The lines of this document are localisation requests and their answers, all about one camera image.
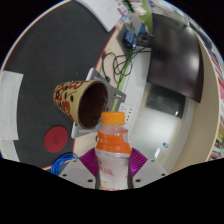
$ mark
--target bottle label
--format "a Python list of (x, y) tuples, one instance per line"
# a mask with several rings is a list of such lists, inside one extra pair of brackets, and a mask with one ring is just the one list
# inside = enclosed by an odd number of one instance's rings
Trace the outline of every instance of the bottle label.
[(99, 141), (97, 143), (97, 148), (113, 153), (127, 153), (131, 154), (131, 146), (123, 134), (119, 135), (106, 135), (98, 131)]
[(99, 164), (100, 189), (118, 191), (128, 189), (129, 158), (118, 159), (96, 152)]

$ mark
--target red object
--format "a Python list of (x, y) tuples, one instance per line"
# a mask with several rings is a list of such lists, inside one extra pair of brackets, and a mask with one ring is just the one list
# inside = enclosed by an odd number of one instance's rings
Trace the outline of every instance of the red object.
[(60, 152), (68, 141), (68, 132), (62, 126), (51, 128), (44, 137), (44, 146), (50, 153)]

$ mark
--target cup rim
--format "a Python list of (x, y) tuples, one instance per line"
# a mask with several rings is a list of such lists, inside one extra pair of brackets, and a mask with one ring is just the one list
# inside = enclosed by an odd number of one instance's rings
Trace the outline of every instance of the cup rim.
[(106, 104), (108, 104), (108, 89), (107, 89), (107, 86), (105, 85), (104, 82), (100, 81), (100, 80), (89, 80), (89, 81), (93, 81), (83, 92), (80, 100), (79, 100), (79, 103), (78, 103), (78, 121), (79, 121), (79, 125), (83, 128), (83, 129), (87, 129), (87, 130), (91, 130), (91, 129), (94, 129), (99, 123), (100, 123), (100, 120), (98, 121), (98, 123), (94, 126), (94, 127), (91, 127), (91, 128), (86, 128), (82, 125), (81, 121), (80, 121), (80, 103), (82, 102), (82, 99), (83, 99), (83, 96), (85, 95), (86, 91), (94, 84), (96, 83), (100, 83), (100, 84), (103, 84), (105, 89), (106, 89), (106, 94), (107, 94), (107, 101), (106, 101)]

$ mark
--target orange bottle cap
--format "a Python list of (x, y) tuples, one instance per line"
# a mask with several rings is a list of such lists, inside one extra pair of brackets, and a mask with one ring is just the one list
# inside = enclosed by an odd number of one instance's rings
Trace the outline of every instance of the orange bottle cap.
[(109, 125), (122, 125), (125, 124), (124, 112), (103, 112), (101, 114), (101, 123)]

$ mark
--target blue object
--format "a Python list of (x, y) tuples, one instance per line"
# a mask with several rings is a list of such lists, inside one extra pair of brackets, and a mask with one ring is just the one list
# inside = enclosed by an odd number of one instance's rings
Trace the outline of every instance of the blue object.
[(64, 156), (61, 156), (59, 159), (57, 159), (54, 164), (51, 167), (51, 173), (59, 176), (60, 174), (60, 168), (62, 167), (62, 165), (72, 159), (79, 159), (79, 157), (75, 154), (75, 153), (69, 153), (66, 154)]

